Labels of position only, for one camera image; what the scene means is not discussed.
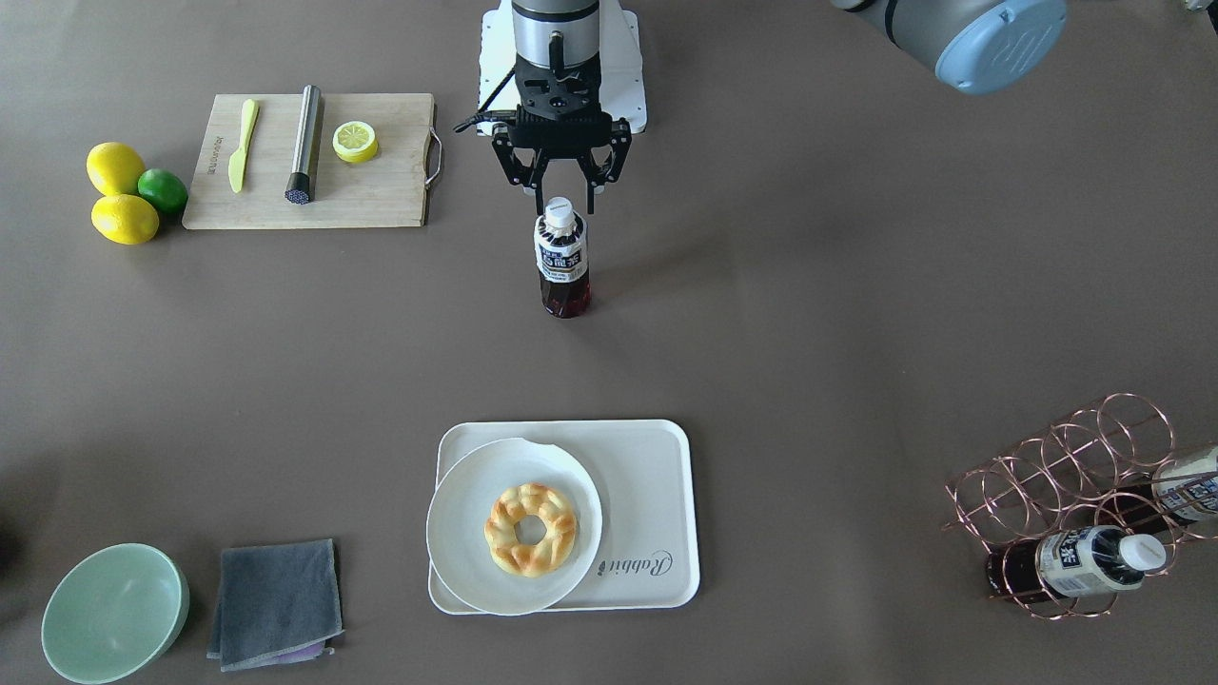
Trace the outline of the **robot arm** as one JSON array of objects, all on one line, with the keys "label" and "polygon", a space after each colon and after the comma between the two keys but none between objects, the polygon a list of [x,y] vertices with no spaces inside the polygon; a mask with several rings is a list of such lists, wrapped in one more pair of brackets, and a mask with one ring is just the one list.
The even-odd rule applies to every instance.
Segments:
[{"label": "robot arm", "polygon": [[[1054,48],[1063,1],[839,1],[965,94],[1005,89]],[[544,205],[544,169],[572,160],[590,201],[646,130],[637,17],[618,1],[501,1],[481,21],[481,104],[462,121],[491,139],[505,180]]]}]

